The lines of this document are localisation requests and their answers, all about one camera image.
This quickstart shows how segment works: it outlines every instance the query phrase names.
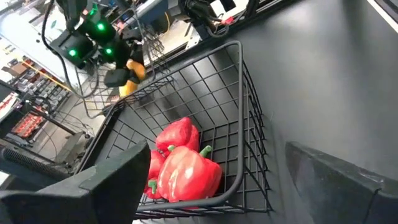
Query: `basket rim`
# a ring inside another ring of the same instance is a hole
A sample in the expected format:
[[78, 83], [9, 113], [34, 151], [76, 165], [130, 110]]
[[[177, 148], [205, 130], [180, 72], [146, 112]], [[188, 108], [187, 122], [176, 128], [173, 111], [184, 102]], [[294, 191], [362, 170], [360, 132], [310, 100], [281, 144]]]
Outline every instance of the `basket rim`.
[[[233, 182], [233, 184], [231, 185], [231, 187], [224, 192], [222, 195], [219, 195], [217, 197], [212, 197], [212, 198], [206, 198], [206, 199], [201, 199], [201, 200], [191, 200], [191, 201], [184, 201], [184, 202], [174, 202], [174, 203], [170, 203], [170, 202], [165, 202], [165, 203], [158, 203], [158, 204], [153, 204], [153, 205], [139, 205], [137, 208], [137, 212], [144, 212], [144, 211], [152, 211], [152, 210], [164, 210], [164, 209], [178, 209], [178, 208], [187, 208], [187, 207], [209, 207], [209, 206], [214, 206], [214, 205], [219, 205], [222, 203], [225, 203], [225, 201], [227, 201], [230, 196], [232, 196], [232, 194], [235, 194], [236, 191], [239, 189], [239, 186], [241, 185], [242, 181], [243, 181], [243, 175], [244, 175], [244, 171], [243, 171], [243, 166], [244, 166], [244, 156], [243, 156], [243, 145], [244, 145], [244, 136], [243, 136], [243, 132], [242, 130], [244, 129], [244, 113], [243, 113], [243, 46], [242, 43], [240, 43], [240, 41], [238, 40], [233, 40], [230, 42], [227, 42], [201, 56], [198, 56], [194, 59], [191, 59], [187, 62], [184, 62], [182, 65], [178, 66], [177, 68], [173, 69], [172, 71], [170, 71], [168, 74], [159, 77], [147, 84], [145, 84], [143, 87], [141, 87], [139, 90], [134, 91], [133, 93], [131, 93], [128, 96], [122, 97], [120, 98], [117, 102], [115, 102], [111, 108], [109, 109], [109, 113], [108, 115], [105, 117], [105, 120], [103, 122], [103, 124], [101, 125], [101, 127], [99, 128], [98, 134], [96, 135], [96, 138], [102, 134], [102, 130], [104, 128], [106, 128], [106, 125], [109, 121], [109, 119], [111, 119], [112, 115], [114, 114], [115, 110], [115, 106], [118, 106], [118, 104], [122, 103], [122, 101], [124, 101], [127, 97], [130, 97], [134, 94], [136, 94], [138, 91], [143, 90], [145, 88], [147, 88], [148, 86], [151, 86], [153, 84], [155, 84], [156, 82], [159, 82], [171, 75], [173, 75], [175, 72], [178, 72], [184, 68], [187, 68], [188, 66], [210, 56], [213, 55], [214, 53], [222, 50], [222, 49], [226, 49], [229, 46], [232, 45], [237, 45], [238, 46], [238, 86], [239, 86], [239, 97], [238, 97], [238, 172], [236, 174], [236, 178], [235, 181]], [[94, 150], [96, 146], [96, 141], [92, 141], [90, 146], [89, 146], [89, 150], [88, 152], [86, 152], [85, 156], [83, 156], [82, 162], [79, 164], [79, 167], [77, 168], [75, 174], [81, 172], [82, 168], [84, 167], [84, 165], [86, 164], [88, 157], [91, 155], [91, 152]]]

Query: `red bell pepper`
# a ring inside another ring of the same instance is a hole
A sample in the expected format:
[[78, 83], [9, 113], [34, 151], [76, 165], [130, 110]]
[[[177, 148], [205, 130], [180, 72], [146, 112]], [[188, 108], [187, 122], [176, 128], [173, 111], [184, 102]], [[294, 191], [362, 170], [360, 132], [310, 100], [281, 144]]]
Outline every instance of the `red bell pepper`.
[[191, 119], [182, 118], [168, 125], [156, 138], [156, 147], [167, 157], [169, 146], [187, 146], [189, 149], [199, 150], [199, 132]]
[[197, 153], [186, 146], [174, 148], [157, 179], [157, 190], [169, 202], [198, 200], [212, 197], [220, 184], [220, 165], [206, 159], [211, 146]]
[[151, 199], [161, 199], [159, 192], [156, 190], [157, 177], [163, 166], [165, 158], [160, 152], [152, 150], [150, 152], [150, 166], [148, 173], [148, 181], [145, 186], [144, 193]]

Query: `metal wire grid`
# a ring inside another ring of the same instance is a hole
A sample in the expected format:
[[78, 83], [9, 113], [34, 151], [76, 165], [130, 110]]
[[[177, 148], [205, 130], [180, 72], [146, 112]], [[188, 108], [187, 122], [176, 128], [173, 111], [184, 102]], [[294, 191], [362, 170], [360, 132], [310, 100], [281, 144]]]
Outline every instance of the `metal wire grid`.
[[[131, 6], [132, 8], [124, 11], [121, 15], [131, 11], [134, 12], [135, 5]], [[115, 24], [119, 18], [116, 18], [112, 24]], [[152, 76], [151, 80], [155, 80], [159, 76], [164, 76], [167, 74], [169, 70], [169, 66], [166, 62], [166, 57], [163, 53], [164, 46], [159, 39], [159, 36], [155, 34], [150, 27], [147, 27], [145, 24], [141, 24], [139, 19], [136, 18], [136, 24], [140, 27], [140, 32], [142, 35], [142, 46], [144, 52], [144, 63], [146, 66], [146, 76]], [[126, 26], [124, 29], [134, 29], [131, 25]], [[97, 75], [93, 77], [89, 77], [87, 84], [81, 84], [78, 86], [78, 92], [83, 91], [84, 93], [89, 93], [96, 86], [97, 78], [99, 79], [98, 87], [94, 92], [93, 96], [90, 98], [83, 99], [86, 113], [89, 118], [95, 118], [99, 115], [105, 114], [107, 112], [107, 108], [111, 105], [115, 104], [119, 100], [119, 88], [108, 88], [104, 84], [104, 78], [106, 72], [108, 70], [112, 70], [115, 68], [115, 64], [105, 64], [99, 66]], [[82, 72], [76, 70], [76, 75], [79, 75]], [[140, 86], [145, 85], [147, 82], [142, 82]]]
[[[21, 111], [17, 112], [24, 117], [25, 114]], [[60, 161], [58, 154], [61, 152], [62, 147], [71, 136], [70, 133], [66, 132], [62, 128], [59, 128], [53, 123], [58, 122], [70, 129], [75, 133], [84, 132], [90, 136], [94, 136], [94, 130], [88, 124], [82, 123], [80, 119], [65, 113], [63, 111], [56, 111], [52, 115], [52, 120], [49, 121], [35, 113], [28, 112], [41, 118], [41, 122], [37, 124], [37, 127], [33, 130], [32, 136], [28, 139], [20, 137], [17, 133], [9, 133], [2, 140], [5, 146], [9, 149], [16, 150], [24, 156], [41, 162], [45, 165], [56, 167], [58, 170], [71, 173], [73, 167], [78, 164], [79, 160], [73, 161], [73, 163], [67, 163]]]
[[[144, 138], [155, 149], [156, 135], [171, 122], [188, 116], [200, 130], [201, 147], [213, 147], [210, 159], [223, 169], [223, 180], [216, 196], [227, 196], [226, 200], [205, 203], [205, 206], [198, 206], [196, 202], [199, 201], [194, 201], [186, 206], [180, 205], [181, 202], [151, 200], [143, 195], [136, 219], [266, 213], [272, 210], [267, 199], [268, 167], [264, 158], [267, 154], [264, 144], [266, 130], [262, 110], [247, 67], [242, 59], [239, 60], [241, 50], [238, 54], [236, 51], [231, 53], [236, 50], [234, 46], [239, 48], [240, 43], [226, 44], [171, 73], [165, 78], [172, 77], [175, 80], [173, 85], [164, 85], [157, 91], [146, 94], [146, 98], [141, 98], [141, 101], [129, 102], [146, 88], [123, 99], [121, 115], [111, 118], [115, 119], [115, 125], [105, 126], [105, 129], [111, 129], [107, 141], [103, 145], [93, 146], [96, 151], [100, 150], [97, 147], [102, 148], [97, 161], [113, 157]], [[239, 106], [243, 107], [241, 119]], [[242, 129], [239, 128], [239, 122], [244, 125]], [[244, 141], [243, 148], [239, 149], [241, 134]], [[243, 150], [242, 158], [239, 158], [239, 150]], [[241, 180], [237, 176], [240, 159], [244, 161]], [[229, 189], [235, 182], [239, 182], [239, 187], [230, 192]]]

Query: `green pepper stem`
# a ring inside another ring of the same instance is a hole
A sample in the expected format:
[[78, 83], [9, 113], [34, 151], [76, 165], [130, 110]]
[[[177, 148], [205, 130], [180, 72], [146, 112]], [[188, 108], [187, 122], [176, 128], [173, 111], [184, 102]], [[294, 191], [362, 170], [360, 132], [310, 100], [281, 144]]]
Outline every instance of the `green pepper stem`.
[[151, 187], [152, 188], [152, 194], [155, 194], [156, 193], [156, 188], [157, 188], [156, 180], [148, 181], [148, 187]]
[[175, 149], [175, 146], [174, 145], [169, 145], [167, 147], [167, 149], [171, 152], [171, 151], [173, 151]]
[[209, 152], [211, 152], [212, 150], [213, 150], [213, 148], [212, 148], [211, 146], [206, 146], [204, 149], [202, 149], [202, 150], [199, 152], [199, 154], [200, 154], [202, 157], [206, 157], [207, 154], [208, 154]]

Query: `green led light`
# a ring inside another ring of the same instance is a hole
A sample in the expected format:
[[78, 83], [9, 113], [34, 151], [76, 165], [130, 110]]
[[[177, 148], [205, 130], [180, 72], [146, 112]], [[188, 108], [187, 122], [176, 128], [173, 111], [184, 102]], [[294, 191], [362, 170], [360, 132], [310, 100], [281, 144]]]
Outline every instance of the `green led light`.
[[101, 31], [105, 30], [105, 26], [102, 23], [97, 24], [97, 28], [98, 28], [98, 30], [101, 30]]
[[77, 51], [72, 49], [72, 50], [69, 51], [69, 55], [74, 57], [74, 56], [77, 55]]

